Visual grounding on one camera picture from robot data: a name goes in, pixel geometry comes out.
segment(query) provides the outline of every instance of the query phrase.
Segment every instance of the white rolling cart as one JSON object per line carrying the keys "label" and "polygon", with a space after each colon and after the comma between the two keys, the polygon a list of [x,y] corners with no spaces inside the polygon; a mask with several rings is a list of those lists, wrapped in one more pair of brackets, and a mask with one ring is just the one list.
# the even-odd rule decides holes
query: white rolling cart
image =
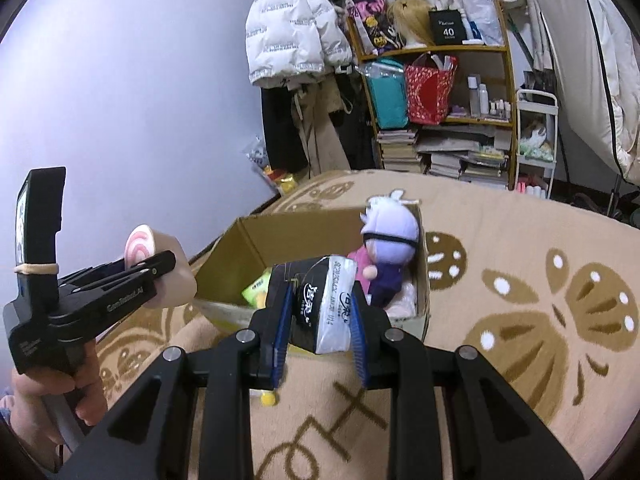
{"label": "white rolling cart", "polygon": [[[527,97],[537,95],[548,98],[554,104],[546,105],[542,103],[536,103],[527,100]],[[517,108],[517,131],[518,131],[518,145],[516,147],[516,186],[514,189],[518,189],[518,178],[520,177],[521,166],[528,166],[534,168],[542,168],[542,174],[540,170],[533,171],[532,173],[546,186],[546,197],[551,196],[551,188],[554,182],[554,175],[556,174],[556,161],[558,160],[558,98],[549,92],[543,92],[540,90],[527,90],[520,89],[516,92],[516,108]],[[533,112],[545,116],[543,123],[546,126],[546,140],[553,148],[553,161],[540,160],[537,158],[530,158],[520,154],[520,136],[522,134],[522,112]]]}

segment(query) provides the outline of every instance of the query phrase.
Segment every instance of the screw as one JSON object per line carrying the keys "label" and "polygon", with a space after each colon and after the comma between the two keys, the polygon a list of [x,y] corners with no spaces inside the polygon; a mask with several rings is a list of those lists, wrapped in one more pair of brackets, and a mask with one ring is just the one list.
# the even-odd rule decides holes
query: screw
{"label": "screw", "polygon": [[460,354],[460,357],[468,361],[473,361],[476,357],[478,357],[478,350],[469,345],[461,346],[458,349],[458,353]]}
{"label": "screw", "polygon": [[236,333],[236,339],[241,343],[249,343],[255,339],[255,332],[245,328]]}
{"label": "screw", "polygon": [[182,350],[180,350],[177,346],[169,346],[169,348],[165,348],[164,352],[162,352],[162,357],[167,361],[175,361],[178,357],[182,355]]}
{"label": "screw", "polygon": [[404,332],[399,328],[388,328],[385,332],[385,337],[389,339],[389,341],[402,341]]}

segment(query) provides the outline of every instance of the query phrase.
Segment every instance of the doll hand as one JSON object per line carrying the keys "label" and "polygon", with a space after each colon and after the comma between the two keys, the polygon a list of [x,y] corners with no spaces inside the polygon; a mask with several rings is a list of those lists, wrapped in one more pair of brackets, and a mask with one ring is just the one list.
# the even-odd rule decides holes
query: doll hand
{"label": "doll hand", "polygon": [[375,280],[376,277],[378,276],[378,268],[375,265],[369,265],[366,266],[364,269],[362,269],[362,277],[365,280]]}
{"label": "doll hand", "polygon": [[62,444],[62,437],[50,420],[41,396],[62,395],[74,388],[82,388],[84,397],[76,406],[76,415],[88,426],[100,422],[107,411],[95,341],[85,343],[84,353],[84,363],[73,377],[44,367],[32,368],[23,375],[15,369],[12,371],[14,406],[11,427],[42,465],[49,466],[51,451],[55,445]]}

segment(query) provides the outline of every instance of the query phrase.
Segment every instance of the red bag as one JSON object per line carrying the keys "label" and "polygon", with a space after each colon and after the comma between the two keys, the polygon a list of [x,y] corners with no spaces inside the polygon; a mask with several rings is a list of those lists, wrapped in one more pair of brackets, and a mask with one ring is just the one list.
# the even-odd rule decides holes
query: red bag
{"label": "red bag", "polygon": [[424,65],[429,59],[428,55],[422,54],[411,65],[404,67],[408,115],[412,123],[440,124],[449,111],[449,93],[458,68],[458,58],[451,56],[451,70],[439,70]]}

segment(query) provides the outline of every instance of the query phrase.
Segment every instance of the jacket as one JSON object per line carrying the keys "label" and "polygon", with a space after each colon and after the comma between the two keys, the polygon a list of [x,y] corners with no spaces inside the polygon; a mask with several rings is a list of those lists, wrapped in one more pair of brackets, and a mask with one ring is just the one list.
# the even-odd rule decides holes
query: jacket
{"label": "jacket", "polygon": [[253,85],[289,89],[321,80],[352,57],[328,0],[254,0],[246,56]]}

